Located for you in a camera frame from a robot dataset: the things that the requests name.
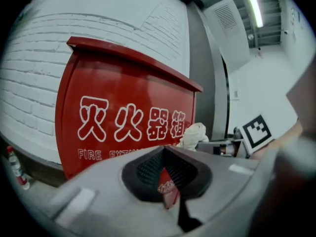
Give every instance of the white cloth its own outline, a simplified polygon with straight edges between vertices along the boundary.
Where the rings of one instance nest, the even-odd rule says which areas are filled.
[[[188,127],[180,143],[177,145],[179,148],[195,151],[199,141],[208,142],[208,137],[205,135],[206,127],[202,123],[195,123]]]

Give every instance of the tube light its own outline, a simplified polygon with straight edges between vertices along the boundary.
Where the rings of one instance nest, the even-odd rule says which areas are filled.
[[[250,3],[256,17],[257,27],[263,27],[263,22],[262,22],[262,17],[261,17],[258,1],[250,0]]]

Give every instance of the air conditioner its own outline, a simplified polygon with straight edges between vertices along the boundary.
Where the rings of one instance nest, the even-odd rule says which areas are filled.
[[[203,11],[228,73],[250,59],[249,46],[240,13],[233,0],[222,0]]]

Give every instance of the person's arm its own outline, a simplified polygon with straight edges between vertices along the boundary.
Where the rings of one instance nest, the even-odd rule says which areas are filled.
[[[273,140],[265,147],[256,151],[250,158],[260,160],[263,154],[270,149],[276,149],[284,145],[289,139],[299,137],[303,132],[303,128],[299,120],[281,137]]]

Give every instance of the fire extinguisher box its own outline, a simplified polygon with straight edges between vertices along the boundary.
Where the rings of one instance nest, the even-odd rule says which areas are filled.
[[[179,143],[194,123],[201,86],[155,59],[79,37],[62,76],[55,114],[66,177],[100,160]]]

